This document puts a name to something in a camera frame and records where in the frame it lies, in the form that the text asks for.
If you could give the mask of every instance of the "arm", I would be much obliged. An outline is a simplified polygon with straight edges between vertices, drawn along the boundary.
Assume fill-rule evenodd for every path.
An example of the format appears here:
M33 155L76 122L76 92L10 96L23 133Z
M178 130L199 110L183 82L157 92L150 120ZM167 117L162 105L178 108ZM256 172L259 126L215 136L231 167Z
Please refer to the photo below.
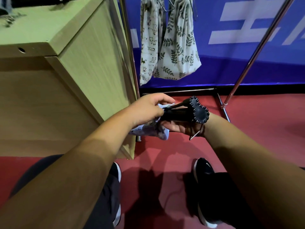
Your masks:
M189 133L183 124L167 122L164 126ZM265 227L305 227L304 170L277 159L233 124L212 113L202 136Z
M173 102L147 95L106 120L6 202L1 228L83 228L128 132L161 116L156 104Z

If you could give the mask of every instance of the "black shoe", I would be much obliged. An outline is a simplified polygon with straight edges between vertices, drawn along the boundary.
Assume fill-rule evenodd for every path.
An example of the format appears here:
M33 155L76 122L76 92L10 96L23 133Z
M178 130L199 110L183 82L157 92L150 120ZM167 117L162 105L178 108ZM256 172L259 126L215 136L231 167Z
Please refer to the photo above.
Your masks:
M211 174L211 173L215 173L211 164L204 158L199 158L197 159L197 161L195 162L194 168L193 168L193 173L194 173L194 178L196 180L196 182L202 182L203 181L203 175L207 175L207 174ZM202 211L200 209L200 204L198 202L198 218L200 220L200 222L207 226L208 228L216 228L218 224L216 223L210 223L208 222L203 214Z
M116 162L112 164L109 173L115 176L119 180L119 182L121 182L122 173L119 165ZM115 220L113 221L113 226L116 227L119 224L120 220L121 220L121 204L116 213Z

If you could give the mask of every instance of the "white fabric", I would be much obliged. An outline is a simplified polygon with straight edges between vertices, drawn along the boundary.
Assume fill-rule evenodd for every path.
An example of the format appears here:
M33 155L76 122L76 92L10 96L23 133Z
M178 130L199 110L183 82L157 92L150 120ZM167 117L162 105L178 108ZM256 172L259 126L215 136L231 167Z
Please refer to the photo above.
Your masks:
M193 0L173 0L173 4L154 76L179 80L196 71L201 62L193 34Z
M146 84L157 69L163 25L165 26L165 19L160 3L157 0L141 0L140 85Z

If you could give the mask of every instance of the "wooden table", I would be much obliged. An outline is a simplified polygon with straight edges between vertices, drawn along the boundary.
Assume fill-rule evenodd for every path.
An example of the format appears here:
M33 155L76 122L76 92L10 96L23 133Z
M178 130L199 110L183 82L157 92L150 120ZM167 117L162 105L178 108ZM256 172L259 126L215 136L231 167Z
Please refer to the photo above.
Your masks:
M0 19L0 156L65 153L136 100L116 0L13 15L10 27ZM128 135L118 157L133 158L134 150Z

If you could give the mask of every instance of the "blue backdrop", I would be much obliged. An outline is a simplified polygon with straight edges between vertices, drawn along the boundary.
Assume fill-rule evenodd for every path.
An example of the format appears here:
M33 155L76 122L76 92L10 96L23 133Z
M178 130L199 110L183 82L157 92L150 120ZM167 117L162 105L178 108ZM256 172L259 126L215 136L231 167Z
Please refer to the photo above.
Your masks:
M201 67L175 81L152 78L141 88L234 84L284 0L195 0L194 35ZM140 0L126 0L140 39ZM139 75L141 49L134 48ZM243 84L305 84L305 0L295 0Z

